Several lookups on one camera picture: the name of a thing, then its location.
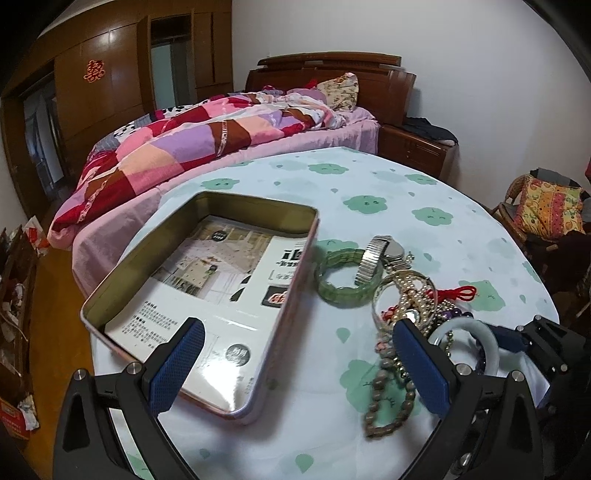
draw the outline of wooden headboard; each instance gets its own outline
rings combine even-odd
[[[302,88],[311,79],[324,82],[353,72],[359,79],[357,105],[372,112],[380,123],[399,127],[416,79],[416,75],[400,69],[400,60],[397,56],[357,51],[270,57],[250,71],[246,91],[261,90],[265,85],[291,90]]]

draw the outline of pink bedsheet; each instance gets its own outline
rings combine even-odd
[[[88,297],[116,265],[131,239],[158,209],[164,193],[193,177],[241,161],[318,148],[349,147],[375,154],[378,130],[379,124],[376,121],[363,120],[338,130],[295,134],[292,137],[239,150],[158,185],[114,208],[78,232],[72,246],[74,279],[82,293]]]

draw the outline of red tassel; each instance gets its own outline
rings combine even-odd
[[[466,285],[464,287],[454,288],[452,290],[438,290],[437,301],[442,302],[443,300],[463,300],[472,301],[476,296],[477,289],[472,285]],[[433,291],[427,292],[430,298],[433,298]]]

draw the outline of wooden floor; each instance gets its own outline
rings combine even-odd
[[[37,264],[31,308],[30,368],[41,427],[25,450],[43,480],[51,479],[57,419],[70,377],[81,367],[93,372],[89,334],[79,317],[82,303],[72,254],[51,249]]]

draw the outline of wristwatch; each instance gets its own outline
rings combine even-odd
[[[361,264],[355,275],[355,285],[362,285],[370,281],[380,262],[389,273],[410,268],[410,264],[404,258],[402,245],[389,235],[377,235],[371,239],[363,253]]]

